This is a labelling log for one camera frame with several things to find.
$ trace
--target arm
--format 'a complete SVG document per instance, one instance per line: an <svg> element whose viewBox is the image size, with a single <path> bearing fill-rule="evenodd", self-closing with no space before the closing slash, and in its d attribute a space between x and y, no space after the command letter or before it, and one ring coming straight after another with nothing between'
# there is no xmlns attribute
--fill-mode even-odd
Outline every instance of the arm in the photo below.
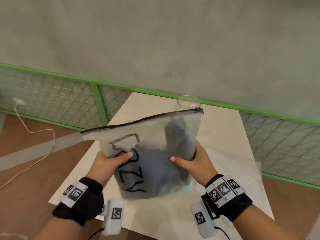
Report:
<svg viewBox="0 0 320 240"><path fill-rule="evenodd" d="M103 152L100 151L86 177L105 187L115 173L116 168L128 161L132 155L132 152L129 152L116 158L106 158ZM77 222L53 217L33 240L78 240L81 233L82 226Z"/></svg>
<svg viewBox="0 0 320 240"><path fill-rule="evenodd" d="M199 184L206 186L218 172L214 168L206 150L199 143L196 144L195 152L193 161L187 161L175 156L171 157L170 160L189 171ZM243 240L297 239L254 205L244 210L232 223Z"/></svg>

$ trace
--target concrete wall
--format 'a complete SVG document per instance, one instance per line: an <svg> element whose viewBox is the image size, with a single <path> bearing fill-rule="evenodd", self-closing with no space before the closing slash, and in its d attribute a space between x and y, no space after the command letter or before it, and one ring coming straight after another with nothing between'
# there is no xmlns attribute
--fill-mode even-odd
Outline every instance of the concrete wall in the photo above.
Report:
<svg viewBox="0 0 320 240"><path fill-rule="evenodd" d="M0 62L320 120L320 0L0 0Z"/></svg>

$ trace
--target floor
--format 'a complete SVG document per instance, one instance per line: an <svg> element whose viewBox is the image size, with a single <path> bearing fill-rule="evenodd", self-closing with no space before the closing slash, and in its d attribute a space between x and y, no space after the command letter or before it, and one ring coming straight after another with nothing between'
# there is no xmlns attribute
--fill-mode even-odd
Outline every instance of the floor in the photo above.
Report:
<svg viewBox="0 0 320 240"><path fill-rule="evenodd" d="M66 129L38 121L24 119L30 131L54 129L56 139L75 133ZM0 124L0 165L10 154L52 140L52 131L30 134L18 117L7 115ZM51 218L54 206L48 201L78 161L90 148L93 141L85 141L63 148L50 154L43 161L23 172L0 190L0 233L19 233L32 239L46 221ZM16 173L31 166L37 159L23 162L9 169L1 170L0 187ZM271 178L263 178L266 193L275 220L298 239L305 240L320 214L320 190L303 187ZM89 221L83 231L83 238L101 227L98 220ZM151 239L138 233L122 229L121 234L101 239Z"/></svg>

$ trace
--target metal mesh panel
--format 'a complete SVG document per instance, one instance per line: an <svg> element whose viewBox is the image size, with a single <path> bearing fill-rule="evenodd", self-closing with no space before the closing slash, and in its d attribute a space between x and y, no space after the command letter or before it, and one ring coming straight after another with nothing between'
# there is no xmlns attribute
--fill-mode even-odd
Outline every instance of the metal mesh panel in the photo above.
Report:
<svg viewBox="0 0 320 240"><path fill-rule="evenodd" d="M108 113L108 118L109 120L111 120L132 92L118 88L110 88L106 86L101 86L100 89L101 93L103 94L103 99L106 106L106 111Z"/></svg>
<svg viewBox="0 0 320 240"><path fill-rule="evenodd" d="M320 127L240 112L262 171L320 185Z"/></svg>
<svg viewBox="0 0 320 240"><path fill-rule="evenodd" d="M0 68L0 90L25 102L19 113L84 129L103 126L88 83ZM0 108L13 111L12 99L2 98Z"/></svg>

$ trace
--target clear glass container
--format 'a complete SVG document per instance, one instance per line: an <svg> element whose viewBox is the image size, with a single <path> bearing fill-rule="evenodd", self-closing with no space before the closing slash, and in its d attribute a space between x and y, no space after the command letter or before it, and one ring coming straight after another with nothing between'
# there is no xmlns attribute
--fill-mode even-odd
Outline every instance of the clear glass container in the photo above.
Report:
<svg viewBox="0 0 320 240"><path fill-rule="evenodd" d="M201 102L195 96L183 95L177 100L174 111L200 108Z"/></svg>

